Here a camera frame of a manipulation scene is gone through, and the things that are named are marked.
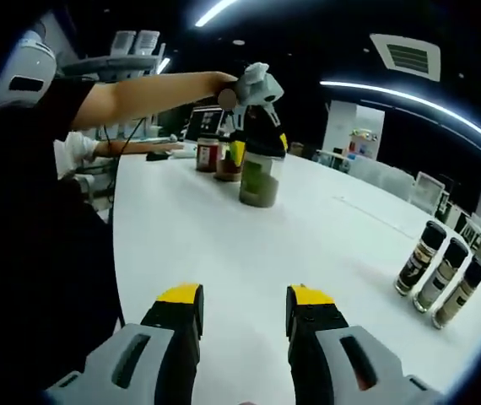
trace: human arm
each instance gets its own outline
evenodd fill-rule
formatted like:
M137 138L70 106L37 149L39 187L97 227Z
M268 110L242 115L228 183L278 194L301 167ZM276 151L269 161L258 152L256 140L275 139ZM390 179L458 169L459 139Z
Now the human arm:
M96 145L93 155L94 157L114 158L121 153L147 154L149 152L169 152L175 149L183 149L183 147L177 143L102 141Z
M95 84L79 107L72 129L128 122L216 95L236 78L221 72L159 74L114 84Z

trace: black ceiling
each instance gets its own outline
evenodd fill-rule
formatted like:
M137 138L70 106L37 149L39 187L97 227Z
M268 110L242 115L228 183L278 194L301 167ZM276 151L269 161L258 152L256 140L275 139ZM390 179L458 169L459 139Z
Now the black ceiling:
M166 54L172 59L168 72L212 69L239 73L244 62L268 62L286 90L284 100L299 107L297 117L304 121L310 120L306 115L314 109L319 110L316 116L324 115L324 103L319 102L337 96L337 92L322 89L319 81L340 79L419 95L481 126L481 2L238 0L207 25L196 28L195 22L217 2L94 0L73 2L68 12L77 42L89 56L108 54L117 30L146 29L159 30L161 40L167 43ZM438 45L441 81L386 69L370 40L371 33ZM246 44L235 46L233 40ZM353 94L381 100L377 94ZM316 101L320 106L314 107ZM393 100L387 97L384 102ZM300 105L311 106L303 111Z

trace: ceiling light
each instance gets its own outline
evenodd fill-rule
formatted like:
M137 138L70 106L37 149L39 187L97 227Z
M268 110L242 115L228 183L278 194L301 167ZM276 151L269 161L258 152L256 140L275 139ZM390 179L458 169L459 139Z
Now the ceiling light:
M431 101L421 99L420 97L417 97L415 95L402 93L402 92L396 91L396 90L385 89L385 88L382 88L382 87L369 86L368 84L333 82L333 81L321 81L320 84L322 86L329 86L329 87L347 87L347 88L350 88L350 89L363 89L363 90L377 91L379 93L384 93L386 95L395 95L396 97L402 97L403 99L415 101L415 102L420 103L422 105L426 105L430 108L433 108L434 110L438 110L439 112L447 114L448 116L451 116L452 118L458 120L459 122L461 122L463 124L466 124L468 127L470 127L475 132L477 132L478 134L481 135L481 127L478 127L477 125L473 124L472 122L466 120L463 116L459 116L456 112L447 110L445 107L442 107L440 105L432 103Z
M205 15L199 19L199 21L196 22L196 27L203 27L208 21L216 17L236 1L237 0L222 0L221 2L218 2L214 7L208 10Z
M165 57L162 63L158 66L158 70L156 71L156 74L160 74L164 71L164 69L169 65L171 62L171 59L168 57Z

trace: spice jar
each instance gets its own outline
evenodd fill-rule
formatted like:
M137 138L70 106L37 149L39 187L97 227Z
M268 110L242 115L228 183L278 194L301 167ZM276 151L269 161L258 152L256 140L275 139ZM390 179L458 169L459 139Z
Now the spice jar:
M419 243L406 262L394 284L400 295L407 295L413 286L423 277L432 262L435 253L446 238L446 232L434 221L428 221Z
M239 142L221 137L219 140L218 162L214 177L221 181L240 181L242 175L242 155L244 150Z
M440 265L413 298L413 304L418 311L424 313L430 309L445 287L451 282L466 256L467 247L458 239L452 238Z
M481 264L474 257L467 266L462 281L452 290L443 305L432 316L437 329L444 327L466 304L481 282Z
M272 207L278 195L284 159L284 147L271 147L249 140L240 182L240 201L253 207Z
M219 142L217 136L205 135L204 137L198 138L196 169L206 173L214 173L218 159L218 148Z

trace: white table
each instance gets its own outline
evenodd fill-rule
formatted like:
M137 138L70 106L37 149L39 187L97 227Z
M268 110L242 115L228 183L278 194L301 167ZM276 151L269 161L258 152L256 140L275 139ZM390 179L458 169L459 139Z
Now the white table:
M284 330L290 284L330 294L350 325L371 332L402 359L404 373L435 389L446 392L474 361L481 285L442 331L392 285L428 214L294 156L286 159L277 204L251 208L238 201L238 184L218 183L194 165L122 157L114 208L127 322L140 322L168 288L204 286L194 404L295 403Z

